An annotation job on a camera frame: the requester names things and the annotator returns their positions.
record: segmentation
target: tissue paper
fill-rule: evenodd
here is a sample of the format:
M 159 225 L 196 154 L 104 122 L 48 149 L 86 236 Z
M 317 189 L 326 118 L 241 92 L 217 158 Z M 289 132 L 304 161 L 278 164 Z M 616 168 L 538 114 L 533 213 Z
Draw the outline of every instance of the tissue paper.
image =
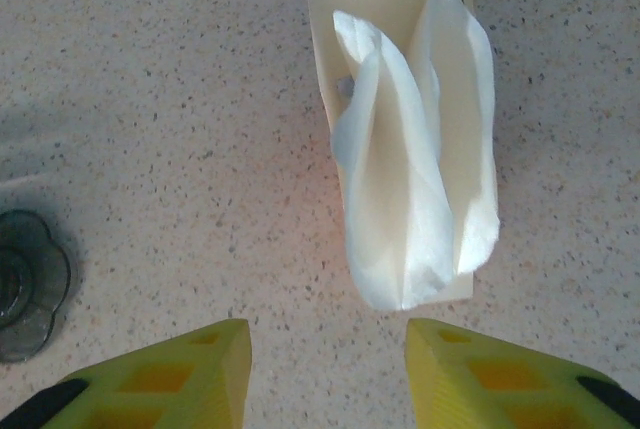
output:
M 470 297 L 498 238 L 493 63 L 470 1 L 309 0 L 347 260 L 377 309 Z

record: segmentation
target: speckled countertop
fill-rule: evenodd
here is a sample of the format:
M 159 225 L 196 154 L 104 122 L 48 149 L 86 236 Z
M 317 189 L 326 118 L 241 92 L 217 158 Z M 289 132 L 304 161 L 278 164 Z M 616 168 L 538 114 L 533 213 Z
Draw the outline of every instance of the speckled countertop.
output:
M 305 0 L 0 0 L 0 209 L 83 283 L 0 367 L 0 415 L 228 316 L 246 427 L 412 427 L 410 316 L 594 366 L 640 396 L 638 0 L 475 0 L 495 48 L 501 240 L 473 300 L 380 314 L 346 268 Z

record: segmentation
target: white paper bag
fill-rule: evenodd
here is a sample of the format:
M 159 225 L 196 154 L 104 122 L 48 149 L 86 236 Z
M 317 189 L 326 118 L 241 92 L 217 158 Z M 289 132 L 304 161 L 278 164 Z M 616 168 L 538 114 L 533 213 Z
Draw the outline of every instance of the white paper bag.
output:
M 356 286 L 386 310 L 470 297 L 499 229 L 486 33 L 462 0 L 309 9 Z

